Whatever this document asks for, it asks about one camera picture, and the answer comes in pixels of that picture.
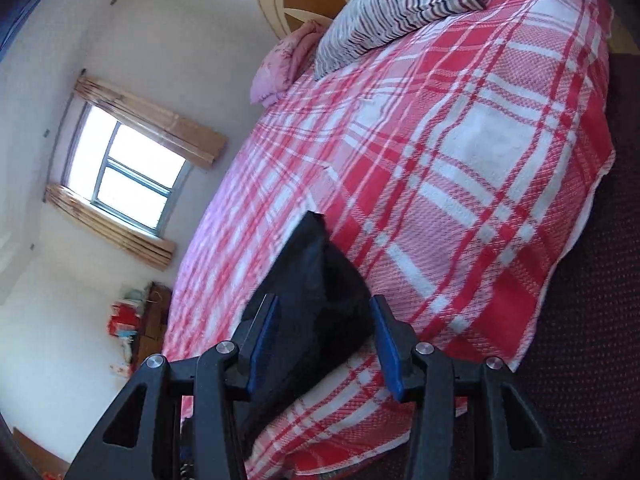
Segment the dark maroon dotted mattress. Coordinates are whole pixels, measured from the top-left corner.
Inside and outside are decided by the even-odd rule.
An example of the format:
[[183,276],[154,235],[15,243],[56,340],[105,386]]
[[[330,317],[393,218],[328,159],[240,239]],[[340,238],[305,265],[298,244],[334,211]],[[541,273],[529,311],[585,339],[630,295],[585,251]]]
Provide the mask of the dark maroon dotted mattress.
[[617,155],[516,377],[586,479],[639,474],[639,60],[610,61]]

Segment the left beige curtain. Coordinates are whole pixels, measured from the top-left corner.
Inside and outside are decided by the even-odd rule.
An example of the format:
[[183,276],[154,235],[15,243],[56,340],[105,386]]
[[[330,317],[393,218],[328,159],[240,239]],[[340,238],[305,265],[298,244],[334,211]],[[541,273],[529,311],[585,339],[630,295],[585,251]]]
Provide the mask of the left beige curtain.
[[84,200],[66,186],[49,183],[44,199],[92,234],[151,268],[165,271],[174,258],[174,242],[130,226],[97,206],[90,205],[88,200]]

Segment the brown wooden desk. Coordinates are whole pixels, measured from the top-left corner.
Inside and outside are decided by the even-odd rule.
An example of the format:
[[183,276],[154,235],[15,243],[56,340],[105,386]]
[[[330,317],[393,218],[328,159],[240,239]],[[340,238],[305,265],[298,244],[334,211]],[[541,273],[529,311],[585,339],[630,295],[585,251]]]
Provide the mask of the brown wooden desk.
[[151,282],[146,289],[144,311],[132,346],[131,374],[134,374],[149,356],[162,352],[171,296],[172,290],[157,282]]

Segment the striped pillow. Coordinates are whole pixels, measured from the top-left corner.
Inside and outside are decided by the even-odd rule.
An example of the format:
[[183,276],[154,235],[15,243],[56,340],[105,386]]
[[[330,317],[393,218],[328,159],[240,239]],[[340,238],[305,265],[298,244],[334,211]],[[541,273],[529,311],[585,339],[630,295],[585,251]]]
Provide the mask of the striped pillow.
[[483,0],[349,0],[318,44],[314,79],[427,24],[483,8]]

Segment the black pants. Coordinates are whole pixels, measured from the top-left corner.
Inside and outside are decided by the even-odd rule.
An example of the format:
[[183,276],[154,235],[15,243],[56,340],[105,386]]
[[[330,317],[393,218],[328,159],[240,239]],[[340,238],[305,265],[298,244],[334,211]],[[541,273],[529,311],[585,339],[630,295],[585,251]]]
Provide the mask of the black pants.
[[235,408],[244,456],[270,422],[344,364],[373,333],[371,293],[330,241],[321,214],[300,219],[267,276],[255,289],[232,340],[242,344],[269,296],[277,298],[267,333],[242,352],[239,376],[250,400]]

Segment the window with grey frame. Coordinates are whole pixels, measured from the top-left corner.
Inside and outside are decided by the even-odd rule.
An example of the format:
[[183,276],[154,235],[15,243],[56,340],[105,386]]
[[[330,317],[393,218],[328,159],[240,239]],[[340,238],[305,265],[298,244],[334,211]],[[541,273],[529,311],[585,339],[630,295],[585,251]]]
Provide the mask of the window with grey frame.
[[100,211],[160,236],[191,169],[182,156],[84,103],[62,185]]

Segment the pink folded blanket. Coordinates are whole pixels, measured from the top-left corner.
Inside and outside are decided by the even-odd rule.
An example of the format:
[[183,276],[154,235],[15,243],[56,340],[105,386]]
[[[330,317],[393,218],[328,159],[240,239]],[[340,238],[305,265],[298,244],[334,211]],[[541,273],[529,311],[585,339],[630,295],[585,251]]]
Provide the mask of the pink folded blanket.
[[250,86],[250,102],[268,108],[282,99],[314,62],[326,25],[308,21],[280,40],[262,60]]

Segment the right beige curtain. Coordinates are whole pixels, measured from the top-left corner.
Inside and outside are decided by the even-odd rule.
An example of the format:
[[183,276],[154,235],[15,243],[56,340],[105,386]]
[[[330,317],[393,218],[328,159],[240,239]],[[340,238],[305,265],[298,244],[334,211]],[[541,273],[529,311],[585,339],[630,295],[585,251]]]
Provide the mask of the right beige curtain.
[[135,96],[108,82],[81,75],[74,92],[192,165],[209,169],[227,144],[227,137],[198,122]]

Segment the red white plaid bedsheet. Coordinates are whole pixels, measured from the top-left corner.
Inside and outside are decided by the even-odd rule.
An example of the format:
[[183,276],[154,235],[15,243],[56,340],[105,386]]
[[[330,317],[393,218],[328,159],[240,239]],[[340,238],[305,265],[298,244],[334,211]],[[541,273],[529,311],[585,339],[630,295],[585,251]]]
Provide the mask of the red white plaid bedsheet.
[[615,151],[606,0],[485,0],[270,106],[184,254],[166,356],[228,338],[307,211],[395,315],[523,359]]

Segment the beige curtain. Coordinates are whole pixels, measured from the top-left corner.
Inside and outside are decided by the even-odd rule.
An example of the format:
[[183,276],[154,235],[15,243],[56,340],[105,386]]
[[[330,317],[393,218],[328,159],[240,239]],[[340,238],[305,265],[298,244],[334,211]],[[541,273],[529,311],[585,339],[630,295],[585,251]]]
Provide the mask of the beige curtain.
[[66,186],[49,183],[44,199],[92,234],[151,268],[165,271],[174,258],[174,242],[130,226],[97,206],[90,205],[88,200],[84,200]]
[[192,165],[209,169],[227,144],[227,137],[198,122],[135,96],[108,82],[81,75],[74,92]]

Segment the red gift bag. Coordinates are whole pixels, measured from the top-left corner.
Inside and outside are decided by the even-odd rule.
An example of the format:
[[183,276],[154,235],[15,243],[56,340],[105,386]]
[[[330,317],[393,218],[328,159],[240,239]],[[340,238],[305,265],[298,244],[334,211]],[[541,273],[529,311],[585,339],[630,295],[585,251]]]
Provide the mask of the red gift bag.
[[111,316],[107,323],[107,333],[117,337],[120,332],[136,332],[140,326],[140,316],[136,308],[128,302],[116,301],[111,305]]

